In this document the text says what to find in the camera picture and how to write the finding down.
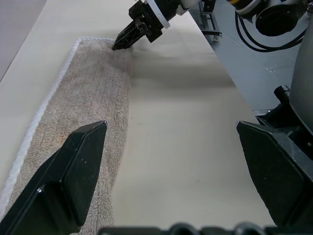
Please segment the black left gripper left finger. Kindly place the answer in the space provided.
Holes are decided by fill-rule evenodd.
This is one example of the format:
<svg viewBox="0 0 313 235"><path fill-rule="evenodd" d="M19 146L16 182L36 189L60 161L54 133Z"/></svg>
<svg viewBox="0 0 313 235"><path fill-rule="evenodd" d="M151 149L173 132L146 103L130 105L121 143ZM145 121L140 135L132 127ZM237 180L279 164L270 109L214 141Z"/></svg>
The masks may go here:
<svg viewBox="0 0 313 235"><path fill-rule="evenodd" d="M106 121L81 126L35 172L0 222L0 235L71 235L86 221Z"/></svg>

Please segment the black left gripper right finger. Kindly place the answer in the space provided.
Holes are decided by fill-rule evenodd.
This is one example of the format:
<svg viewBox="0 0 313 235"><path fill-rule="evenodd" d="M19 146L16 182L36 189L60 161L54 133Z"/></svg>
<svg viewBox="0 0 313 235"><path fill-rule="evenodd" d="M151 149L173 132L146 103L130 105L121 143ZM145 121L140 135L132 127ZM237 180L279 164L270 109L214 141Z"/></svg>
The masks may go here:
<svg viewBox="0 0 313 235"><path fill-rule="evenodd" d="M313 226L313 154L290 129L240 121L237 132L251 179L277 226Z"/></svg>

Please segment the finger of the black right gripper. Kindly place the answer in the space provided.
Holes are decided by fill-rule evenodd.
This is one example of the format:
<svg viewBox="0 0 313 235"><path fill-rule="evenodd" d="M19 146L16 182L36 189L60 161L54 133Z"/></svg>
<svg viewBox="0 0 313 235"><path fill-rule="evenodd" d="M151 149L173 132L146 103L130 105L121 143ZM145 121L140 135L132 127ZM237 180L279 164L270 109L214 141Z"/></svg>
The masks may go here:
<svg viewBox="0 0 313 235"><path fill-rule="evenodd" d="M112 50L128 49L142 38L142 32L137 27L140 23L142 23L142 20L141 17L138 17L126 26L126 28L118 34L112 46Z"/></svg>
<svg viewBox="0 0 313 235"><path fill-rule="evenodd" d="M146 24L130 23L116 38L116 50L130 48L147 32Z"/></svg>

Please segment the beige terry towel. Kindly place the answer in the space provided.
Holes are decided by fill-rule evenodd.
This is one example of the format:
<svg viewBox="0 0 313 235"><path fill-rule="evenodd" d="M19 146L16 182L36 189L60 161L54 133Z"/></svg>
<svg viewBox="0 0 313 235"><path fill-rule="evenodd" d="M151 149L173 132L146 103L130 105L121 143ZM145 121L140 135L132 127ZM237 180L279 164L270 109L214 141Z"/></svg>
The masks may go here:
<svg viewBox="0 0 313 235"><path fill-rule="evenodd" d="M112 187L127 137L133 51L113 51L112 45L111 39L88 37L74 43L16 154L0 194L0 219L8 215L35 171L72 131L105 120L108 130L100 172L80 234L96 235L113 224Z"/></svg>

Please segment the black robot waist mechanism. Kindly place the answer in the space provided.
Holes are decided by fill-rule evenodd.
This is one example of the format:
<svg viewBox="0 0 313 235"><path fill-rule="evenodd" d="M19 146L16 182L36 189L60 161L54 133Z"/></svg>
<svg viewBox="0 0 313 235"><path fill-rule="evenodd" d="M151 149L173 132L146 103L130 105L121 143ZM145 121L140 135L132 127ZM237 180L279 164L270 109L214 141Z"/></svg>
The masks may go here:
<svg viewBox="0 0 313 235"><path fill-rule="evenodd" d="M285 133L311 160L313 160L313 135L297 117L289 101L290 88L279 86L274 90L280 104L264 115L257 116L261 125Z"/></svg>

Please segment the silver robot torso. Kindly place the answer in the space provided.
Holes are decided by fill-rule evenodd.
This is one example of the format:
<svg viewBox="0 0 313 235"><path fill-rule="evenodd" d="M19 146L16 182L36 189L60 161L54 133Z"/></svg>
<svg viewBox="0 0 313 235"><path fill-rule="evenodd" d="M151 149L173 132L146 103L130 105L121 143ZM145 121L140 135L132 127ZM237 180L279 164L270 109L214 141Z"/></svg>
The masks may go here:
<svg viewBox="0 0 313 235"><path fill-rule="evenodd" d="M313 0L227 0L235 8L235 25L243 43L257 52L274 52L300 45L290 90L290 105L313 135ZM292 31L307 14L307 28L290 42L270 47L257 42L248 32L244 19L255 24L264 36L276 37Z"/></svg>

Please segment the black wheeled cart frame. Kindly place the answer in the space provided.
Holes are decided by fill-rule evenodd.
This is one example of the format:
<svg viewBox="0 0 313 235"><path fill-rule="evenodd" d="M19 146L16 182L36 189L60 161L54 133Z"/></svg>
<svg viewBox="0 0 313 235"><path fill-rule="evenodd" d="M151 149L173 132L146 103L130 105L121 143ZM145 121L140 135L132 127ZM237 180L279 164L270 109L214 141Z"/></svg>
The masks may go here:
<svg viewBox="0 0 313 235"><path fill-rule="evenodd" d="M218 42L222 37L213 10L215 8L216 0L200 0L200 30L204 36L212 36L214 42Z"/></svg>

